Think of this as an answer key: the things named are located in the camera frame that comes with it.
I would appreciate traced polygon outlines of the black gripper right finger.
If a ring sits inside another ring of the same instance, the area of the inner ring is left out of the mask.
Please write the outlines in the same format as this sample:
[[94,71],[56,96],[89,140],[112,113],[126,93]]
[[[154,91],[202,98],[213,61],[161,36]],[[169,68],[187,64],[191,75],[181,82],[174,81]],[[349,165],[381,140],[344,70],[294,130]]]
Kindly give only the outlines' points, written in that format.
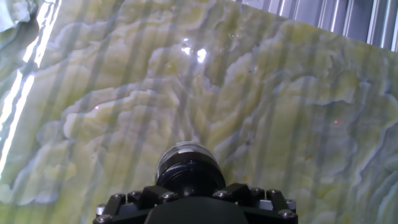
[[295,200],[286,199],[280,190],[234,183],[217,190],[213,198],[236,205],[249,223],[299,223]]

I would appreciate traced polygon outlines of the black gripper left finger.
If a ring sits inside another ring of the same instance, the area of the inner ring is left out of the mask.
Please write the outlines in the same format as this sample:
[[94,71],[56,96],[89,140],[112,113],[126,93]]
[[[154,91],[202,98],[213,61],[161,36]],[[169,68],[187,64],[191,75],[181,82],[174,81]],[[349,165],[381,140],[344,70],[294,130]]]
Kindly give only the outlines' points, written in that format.
[[178,199],[176,192],[158,185],[144,187],[128,194],[114,194],[106,203],[97,206],[92,224],[145,223],[156,206]]

